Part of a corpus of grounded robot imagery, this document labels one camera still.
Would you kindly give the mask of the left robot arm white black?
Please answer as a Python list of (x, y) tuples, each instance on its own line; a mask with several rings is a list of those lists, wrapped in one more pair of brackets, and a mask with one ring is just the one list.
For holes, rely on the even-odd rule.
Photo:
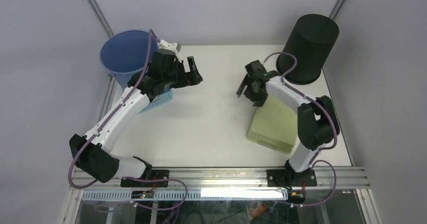
[(193, 56), (187, 57), (189, 71), (175, 52), (158, 49), (152, 60), (127, 82), (120, 99), (93, 128), (69, 140), (76, 167), (106, 183), (113, 178), (132, 179), (139, 187), (151, 182), (151, 164), (139, 157), (120, 157), (112, 150), (121, 134), (144, 108), (166, 88), (195, 86), (203, 81)]

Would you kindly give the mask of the large black plastic bucket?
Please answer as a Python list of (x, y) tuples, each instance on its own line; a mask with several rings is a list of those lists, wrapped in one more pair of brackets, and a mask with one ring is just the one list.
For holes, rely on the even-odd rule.
[(285, 79), (296, 85), (308, 85), (320, 77), (322, 68), (339, 36), (339, 27), (327, 16), (319, 14), (303, 15), (296, 21), (292, 32), (276, 60), (277, 70), (283, 74), (294, 65), (296, 67)]

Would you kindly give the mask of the yellow-green perforated basket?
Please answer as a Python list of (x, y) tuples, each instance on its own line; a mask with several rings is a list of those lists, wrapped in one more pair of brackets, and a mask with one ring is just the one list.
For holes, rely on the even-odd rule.
[(256, 108), (246, 139), (271, 150), (290, 154), (298, 144), (297, 114), (282, 101), (268, 97)]

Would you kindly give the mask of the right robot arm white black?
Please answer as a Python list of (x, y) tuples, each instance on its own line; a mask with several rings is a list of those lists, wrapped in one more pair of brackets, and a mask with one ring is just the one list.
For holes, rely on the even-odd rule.
[(297, 186), (311, 176), (315, 158), (327, 150), (326, 144), (337, 145), (340, 132), (332, 100), (328, 96), (314, 97), (291, 86), (283, 75), (267, 71), (259, 61), (245, 66), (246, 74), (236, 94), (244, 95), (255, 107), (263, 107), (268, 97), (274, 97), (297, 115), (297, 135), (300, 143), (284, 166), (283, 185)]

